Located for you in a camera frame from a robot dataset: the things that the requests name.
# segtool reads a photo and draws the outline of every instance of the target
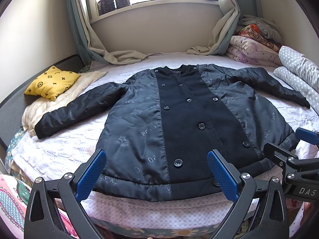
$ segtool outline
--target jacket collar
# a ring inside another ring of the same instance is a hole
[[[163,74],[175,74],[176,72],[180,72],[180,74],[189,74],[198,71],[198,65],[181,65],[179,68],[171,69],[167,66],[163,68],[156,68],[154,70],[158,70],[158,72]]]

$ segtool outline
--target window sill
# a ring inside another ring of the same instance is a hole
[[[157,4],[165,4],[165,3],[204,3],[204,4],[214,4],[214,5],[219,5],[218,1],[206,1],[206,0],[154,0],[154,1],[146,1],[146,2],[141,2],[141,3],[136,3],[131,6],[127,6],[121,9],[117,9],[115,11],[111,11],[109,13],[105,13],[101,16],[98,16],[94,20],[90,20],[90,23],[94,23],[96,21],[99,21],[101,19],[104,19],[106,17],[112,16],[114,14],[118,14],[121,12],[125,12],[128,10],[133,10],[136,8],[141,8],[145,6],[151,6],[151,5],[157,5]]]

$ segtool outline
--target black jacket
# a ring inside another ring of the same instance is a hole
[[[98,86],[44,114],[35,131],[42,139],[111,108],[96,145],[107,164],[95,191],[148,201],[194,198],[220,191],[207,165],[212,149],[256,176],[273,167],[262,152],[266,142],[297,146],[292,128],[255,88],[310,107],[264,68],[182,65]]]

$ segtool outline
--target wall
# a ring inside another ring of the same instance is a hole
[[[222,16],[217,4],[186,1],[130,9],[91,26],[109,52],[186,52],[192,46],[207,46]]]
[[[263,15],[281,28],[283,44],[319,65],[319,39],[295,0],[261,0]]]
[[[44,68],[77,53],[66,0],[13,0],[0,17],[0,102]]]

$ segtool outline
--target blue gripper pad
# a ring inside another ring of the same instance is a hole
[[[313,131],[299,127],[296,129],[295,135],[296,135],[296,138],[306,141],[309,144],[312,144],[312,145],[319,144],[318,135]]]
[[[77,193],[75,198],[77,202],[81,202],[89,197],[94,184],[98,180],[102,170],[106,165],[106,153],[101,150],[93,160],[92,164],[87,168],[77,184]]]
[[[213,151],[208,153],[207,162],[226,199],[236,202],[238,199],[237,183]]]

